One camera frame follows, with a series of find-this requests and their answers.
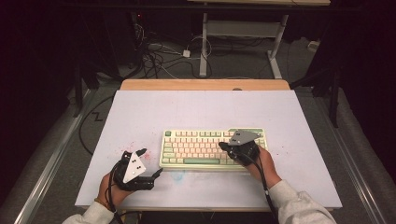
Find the green keycap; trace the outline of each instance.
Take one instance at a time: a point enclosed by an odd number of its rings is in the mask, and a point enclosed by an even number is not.
[[[163,144],[163,147],[172,147],[172,143],[165,143]]]
[[[185,164],[219,164],[219,159],[184,159]]]
[[[164,158],[174,158],[175,157],[175,153],[173,153],[173,152],[165,152],[165,153],[163,153],[163,157]]]
[[[173,152],[173,149],[172,148],[164,148],[163,152]]]

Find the floor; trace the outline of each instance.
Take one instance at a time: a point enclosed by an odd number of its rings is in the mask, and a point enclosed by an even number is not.
[[[210,41],[209,78],[273,78],[265,55],[271,49],[272,39],[211,38]],[[307,49],[308,43],[301,39],[280,45],[276,60],[282,77],[289,83],[304,77],[315,56]],[[146,55],[145,69],[131,78],[197,76],[199,61],[194,58],[200,53],[193,43],[191,59],[180,59],[179,54],[186,46],[160,41],[160,38],[152,40],[148,48],[151,58]],[[152,61],[161,66],[157,67],[157,73],[150,69]],[[133,65],[120,65],[122,76],[133,69]],[[111,100],[107,98],[120,87],[120,83],[104,74],[98,74],[98,80],[98,90],[84,89],[84,107],[77,118],[73,117],[76,105],[74,94],[70,92],[69,108],[29,160],[0,210],[0,223],[61,223],[69,216],[84,212],[75,207],[74,202],[91,160],[88,151],[94,152],[105,125],[111,107]],[[296,89],[296,94],[343,203],[343,208],[332,211],[335,220],[338,223],[391,223],[396,220],[394,183],[362,133],[342,90],[338,129],[328,120],[326,97],[313,97],[309,87]],[[154,220],[162,218],[161,214],[152,216]]]

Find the white sleeve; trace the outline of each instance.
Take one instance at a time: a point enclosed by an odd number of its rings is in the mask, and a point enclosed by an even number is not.
[[[64,221],[64,224],[108,224],[113,219],[114,214],[104,206],[93,202],[83,215],[73,215]]]
[[[283,223],[335,223],[332,215],[306,192],[297,192],[286,180],[270,188],[270,196],[278,207],[278,220]]]

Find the gray floor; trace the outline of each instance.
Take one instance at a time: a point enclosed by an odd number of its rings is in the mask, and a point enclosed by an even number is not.
[[[272,40],[265,39],[256,47],[237,49],[238,46],[235,45],[233,51],[230,51],[229,45],[219,47],[219,44],[224,43],[215,42],[212,43],[212,54],[209,56],[212,69],[210,78],[273,78],[264,53],[271,48]],[[283,78],[289,83],[304,76],[314,57],[314,53],[306,49],[307,44],[307,40],[301,39],[291,45],[282,43],[279,49],[277,62]],[[164,45],[168,48],[163,48],[163,50],[167,51],[181,52],[184,49],[169,42]],[[177,57],[163,53],[161,55],[167,61]],[[199,54],[194,53],[191,57],[199,57]],[[183,61],[190,62],[194,74],[198,74],[198,60]],[[163,67],[166,68],[172,64],[164,63]],[[130,71],[126,65],[121,65],[120,70],[122,74]],[[144,74],[140,73],[134,78],[143,76]],[[160,71],[158,76],[159,78],[193,78],[189,63],[171,66],[166,69],[166,72]],[[100,88],[97,91],[88,92],[85,113],[101,103],[103,99],[113,95],[119,87],[119,83],[101,78]],[[296,92],[343,203],[343,208],[332,211],[335,220],[338,223],[362,224],[392,223],[396,220],[396,211],[393,207],[393,202],[396,201],[395,185],[364,137],[342,90],[337,113],[338,129],[334,129],[327,119],[327,99],[314,98],[310,88],[298,88]],[[70,99],[71,102],[74,101],[73,94]],[[95,112],[99,112],[98,119],[90,114],[81,127],[81,138],[87,148],[92,151],[100,137],[110,107],[110,100],[99,105],[94,109]],[[64,146],[64,156],[56,162],[58,166],[53,169],[56,176],[48,182],[49,187],[43,194],[44,198],[33,199],[37,207],[32,216],[25,219],[28,220],[25,223],[62,223],[67,217],[84,212],[83,209],[76,208],[74,202],[91,156],[80,143],[78,132],[73,132],[70,138],[67,137],[71,125],[76,121],[73,118],[74,109],[75,106],[71,104],[29,160],[18,183],[0,210],[0,223],[16,221],[32,189],[59,146]]]

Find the person's left hand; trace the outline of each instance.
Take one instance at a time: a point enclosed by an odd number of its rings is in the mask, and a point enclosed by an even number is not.
[[[98,193],[98,199],[103,202],[106,203],[108,205],[107,199],[108,198],[108,182],[110,180],[110,174],[107,174],[105,176],[103,176],[102,178],[102,182],[100,183],[100,188],[99,188],[99,193]],[[114,182],[114,180],[111,182],[111,196],[112,196],[112,200],[113,200],[113,204],[115,207],[119,206],[126,197],[128,197],[129,195],[131,195],[132,193],[134,193],[133,191],[126,191],[126,190],[122,190],[120,189],[116,183]]]

